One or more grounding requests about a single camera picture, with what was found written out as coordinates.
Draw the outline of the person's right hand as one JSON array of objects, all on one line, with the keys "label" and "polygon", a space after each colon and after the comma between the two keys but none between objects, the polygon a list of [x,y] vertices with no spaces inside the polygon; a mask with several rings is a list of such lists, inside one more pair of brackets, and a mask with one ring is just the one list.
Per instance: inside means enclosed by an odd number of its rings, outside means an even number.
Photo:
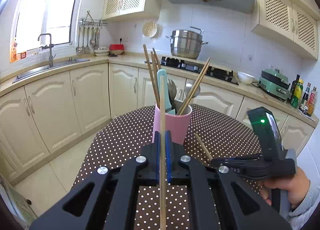
[{"label": "person's right hand", "polygon": [[261,182],[260,185],[260,194],[269,205],[272,205],[272,201],[269,198],[269,190],[282,189],[288,192],[288,201],[291,203],[291,208],[296,209],[309,191],[310,180],[304,171],[297,167],[297,172],[294,176],[270,178]]}]

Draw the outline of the grey sleeve right forearm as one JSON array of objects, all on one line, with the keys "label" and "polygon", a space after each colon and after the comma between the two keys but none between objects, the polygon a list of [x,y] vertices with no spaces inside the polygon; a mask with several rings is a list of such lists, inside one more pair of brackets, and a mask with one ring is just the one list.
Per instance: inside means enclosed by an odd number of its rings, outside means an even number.
[{"label": "grey sleeve right forearm", "polygon": [[319,184],[310,183],[309,190],[300,205],[289,212],[288,222],[292,229],[303,229],[319,205]]}]

